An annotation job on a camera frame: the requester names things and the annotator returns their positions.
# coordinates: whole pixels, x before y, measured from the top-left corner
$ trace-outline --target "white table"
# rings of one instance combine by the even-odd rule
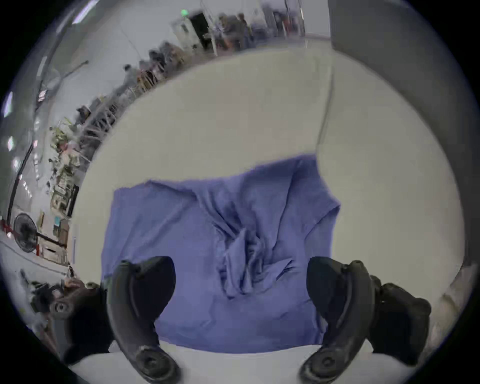
[[[317,150],[320,173],[342,203],[332,256],[345,263],[362,260],[383,282],[435,300],[463,258],[462,214],[450,167],[428,127],[394,89],[320,42],[309,50],[215,60],[137,100],[104,142],[80,190],[69,234],[70,252],[76,237],[73,267],[86,281],[100,280],[103,237],[118,187],[149,178],[228,176]],[[187,369],[186,383],[225,382],[232,372],[239,375],[229,379],[239,383],[246,377],[291,383],[316,349],[225,355],[166,345]],[[395,383],[411,372],[370,351],[366,344],[339,382]],[[102,369],[91,369],[95,364]],[[112,377],[114,371],[132,371],[119,353],[89,357],[74,369],[92,383],[104,382],[108,372]]]

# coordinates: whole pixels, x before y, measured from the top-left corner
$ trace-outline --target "person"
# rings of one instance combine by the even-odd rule
[[[76,120],[76,123],[85,124],[88,116],[90,116],[90,110],[85,105],[82,105],[80,108],[77,108],[77,112],[78,118]]]
[[[245,41],[243,39],[243,24],[236,16],[227,16],[221,13],[218,16],[223,27],[224,41],[230,50],[243,50]]]
[[[132,67],[130,64],[125,64],[123,69],[125,71],[125,79],[123,80],[123,83],[128,87],[135,87],[137,85],[137,79],[140,76],[140,71]]]
[[[246,48],[252,48],[252,42],[253,42],[253,35],[252,35],[252,30],[247,24],[247,21],[245,20],[245,15],[243,13],[239,13],[237,15],[238,20],[240,21],[240,24],[243,27],[243,40],[245,43]]]

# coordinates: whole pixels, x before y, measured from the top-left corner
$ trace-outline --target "black fan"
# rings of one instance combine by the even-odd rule
[[[13,223],[13,234],[18,246],[24,252],[32,252],[36,247],[37,231],[32,218],[20,213]]]

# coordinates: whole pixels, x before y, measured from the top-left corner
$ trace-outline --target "blue cloth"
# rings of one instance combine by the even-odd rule
[[[176,345],[254,353],[319,344],[326,329],[307,293],[307,264],[330,256],[338,210],[314,155],[230,178],[120,188],[102,276],[124,259],[170,256],[175,292],[155,327]]]

